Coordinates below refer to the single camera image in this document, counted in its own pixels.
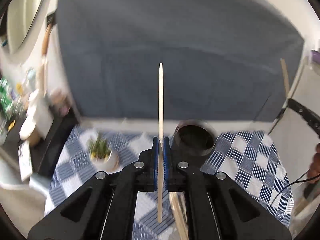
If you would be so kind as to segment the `person right hand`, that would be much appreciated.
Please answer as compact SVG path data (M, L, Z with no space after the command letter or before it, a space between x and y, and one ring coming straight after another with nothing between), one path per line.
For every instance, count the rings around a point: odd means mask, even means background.
M307 178L311 179L318 176L320 173L320 144L316 146L316 153L313 155L313 159L307 173Z

